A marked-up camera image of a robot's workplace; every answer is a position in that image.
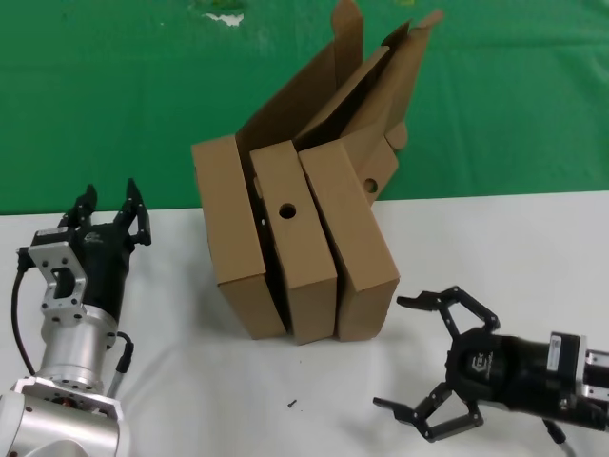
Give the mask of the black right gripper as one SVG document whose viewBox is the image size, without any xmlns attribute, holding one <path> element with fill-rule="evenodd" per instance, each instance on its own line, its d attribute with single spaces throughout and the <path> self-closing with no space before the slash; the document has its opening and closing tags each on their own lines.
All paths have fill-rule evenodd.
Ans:
<svg viewBox="0 0 609 457">
<path fill-rule="evenodd" d="M 582 336 L 553 332 L 548 342 L 492 333 L 499 317 L 464 289 L 423 291 L 417 297 L 398 296 L 399 306 L 437 311 L 453 340 L 448 351 L 446 382 L 439 383 L 416 407 L 374 397 L 375 406 L 388 409 L 401 424 L 414 427 L 434 443 L 484 424 L 478 403 L 526 413 L 566 413 L 581 396 L 587 350 Z M 461 305 L 479 318 L 481 328 L 461 334 L 450 308 Z M 428 419 L 456 393 L 467 413 L 430 426 Z"/>
</svg>

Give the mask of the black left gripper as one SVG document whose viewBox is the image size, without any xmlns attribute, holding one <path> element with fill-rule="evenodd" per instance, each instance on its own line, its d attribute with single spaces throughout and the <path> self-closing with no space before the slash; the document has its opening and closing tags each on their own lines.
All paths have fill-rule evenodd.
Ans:
<svg viewBox="0 0 609 457">
<path fill-rule="evenodd" d="M 133 178 L 128 179 L 126 200 L 113 223 L 90 224 L 96 205 L 97 191 L 94 185 L 88 185 L 85 193 L 78 196 L 62 216 L 58 227 L 77 229 L 79 261 L 87 275 L 84 303 L 119 318 L 134 245 L 151 245 L 149 217 Z M 130 234 L 134 221 L 137 230 Z"/>
</svg>

